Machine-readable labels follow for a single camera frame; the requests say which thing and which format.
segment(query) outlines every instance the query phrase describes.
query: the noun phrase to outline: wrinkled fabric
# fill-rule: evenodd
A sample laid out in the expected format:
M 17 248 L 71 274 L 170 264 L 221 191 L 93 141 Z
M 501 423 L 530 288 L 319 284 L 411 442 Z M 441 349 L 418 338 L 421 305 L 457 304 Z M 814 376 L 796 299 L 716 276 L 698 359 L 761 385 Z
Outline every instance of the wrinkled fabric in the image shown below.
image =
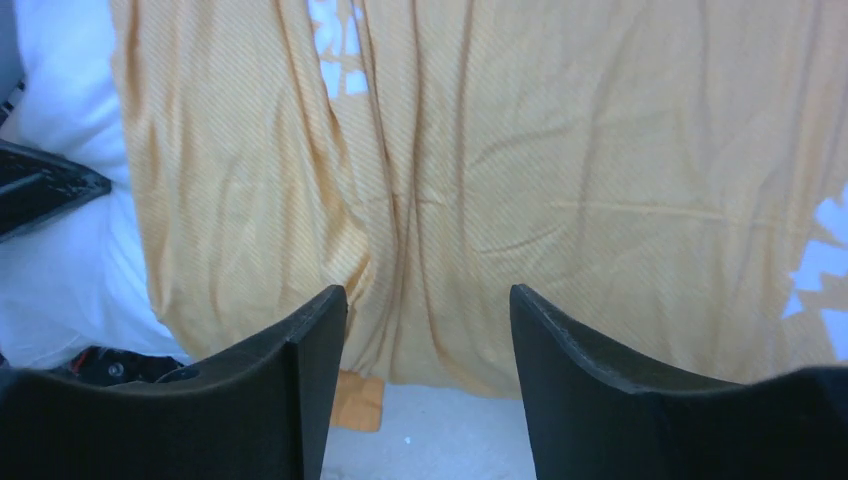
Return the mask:
M 92 168 L 112 191 L 0 243 L 0 352 L 30 368 L 92 345 L 187 363 L 147 298 L 109 2 L 17 0 L 15 16 L 26 88 L 2 137 Z
M 194 356 L 338 283 L 343 368 L 516 396 L 527 283 L 701 374 L 848 357 L 848 4 L 112 5 L 149 293 Z

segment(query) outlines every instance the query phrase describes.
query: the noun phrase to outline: floor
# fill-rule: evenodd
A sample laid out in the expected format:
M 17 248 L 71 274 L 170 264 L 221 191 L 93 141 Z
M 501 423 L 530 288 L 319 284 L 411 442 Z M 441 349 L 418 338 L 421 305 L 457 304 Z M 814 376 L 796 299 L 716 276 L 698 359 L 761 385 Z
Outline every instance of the floor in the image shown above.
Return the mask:
M 322 480 L 534 480 L 520 401 L 387 385 L 378 433 L 331 429 Z

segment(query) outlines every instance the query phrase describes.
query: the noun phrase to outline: white pillow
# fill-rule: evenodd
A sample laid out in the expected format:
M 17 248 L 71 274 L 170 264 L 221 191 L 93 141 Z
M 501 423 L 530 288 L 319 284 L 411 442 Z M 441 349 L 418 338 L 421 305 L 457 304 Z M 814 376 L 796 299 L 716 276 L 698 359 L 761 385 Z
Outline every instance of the white pillow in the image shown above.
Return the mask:
M 113 192 L 0 244 L 0 352 L 49 368 L 89 345 L 188 362 L 150 307 L 118 95 L 108 0 L 16 0 L 24 144 L 86 165 Z

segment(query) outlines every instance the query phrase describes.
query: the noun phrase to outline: yellow cloth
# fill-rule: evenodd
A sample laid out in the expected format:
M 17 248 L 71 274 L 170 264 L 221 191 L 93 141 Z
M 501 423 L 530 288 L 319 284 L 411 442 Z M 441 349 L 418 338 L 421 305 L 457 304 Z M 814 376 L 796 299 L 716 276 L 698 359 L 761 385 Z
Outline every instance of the yellow cloth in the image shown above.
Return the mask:
M 151 300 L 196 356 L 339 283 L 343 368 L 517 396 L 524 282 L 702 374 L 836 360 L 848 282 L 789 274 L 842 248 L 848 3 L 112 5 Z

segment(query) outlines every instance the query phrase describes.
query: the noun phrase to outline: black plastic panel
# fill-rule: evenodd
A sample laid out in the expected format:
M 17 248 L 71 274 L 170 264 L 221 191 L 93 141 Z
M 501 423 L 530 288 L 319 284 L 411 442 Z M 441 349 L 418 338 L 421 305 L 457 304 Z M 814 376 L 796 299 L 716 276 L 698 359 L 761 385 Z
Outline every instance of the black plastic panel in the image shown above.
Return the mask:
M 344 289 L 330 287 L 276 325 L 157 383 L 100 388 L 0 370 L 0 472 L 317 480 L 346 314 Z
M 848 369 L 736 385 L 648 358 L 526 286 L 510 304 L 539 480 L 848 476 Z
M 91 169 L 0 140 L 0 242 L 110 190 L 109 180 Z

